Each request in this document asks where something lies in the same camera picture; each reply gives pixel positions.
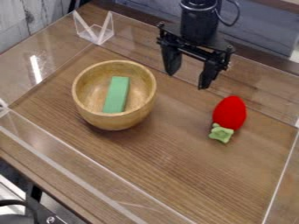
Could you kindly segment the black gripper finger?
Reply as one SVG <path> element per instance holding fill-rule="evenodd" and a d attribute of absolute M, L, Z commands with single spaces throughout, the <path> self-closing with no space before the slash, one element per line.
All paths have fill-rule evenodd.
<path fill-rule="evenodd" d="M 198 79 L 198 89 L 206 89 L 212 81 L 216 79 L 220 72 L 220 64 L 214 59 L 208 59 L 204 62 L 202 70 Z"/>
<path fill-rule="evenodd" d="M 177 72 L 181 67 L 182 53 L 169 45 L 161 46 L 164 71 L 169 76 Z"/>

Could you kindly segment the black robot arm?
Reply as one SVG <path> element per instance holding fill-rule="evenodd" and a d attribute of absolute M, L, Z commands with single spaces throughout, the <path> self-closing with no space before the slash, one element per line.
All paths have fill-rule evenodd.
<path fill-rule="evenodd" d="M 181 0 L 180 23 L 157 24 L 156 43 L 161 47 L 164 71 L 173 76 L 181 67 L 182 55 L 202 62 L 198 89 L 206 89 L 221 70 L 229 66 L 234 47 L 217 32 L 218 23 L 232 26 L 240 16 L 228 23 L 220 16 L 221 0 Z"/>

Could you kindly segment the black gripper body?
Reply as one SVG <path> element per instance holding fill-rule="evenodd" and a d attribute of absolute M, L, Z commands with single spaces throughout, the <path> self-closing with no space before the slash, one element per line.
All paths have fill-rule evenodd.
<path fill-rule="evenodd" d="M 177 48 L 181 54 L 190 55 L 202 63 L 206 60 L 218 62 L 218 70 L 225 70 L 233 47 L 217 35 L 218 23 L 232 26 L 220 16 L 221 0 L 181 0 L 180 23 L 161 22 L 157 45 Z"/>

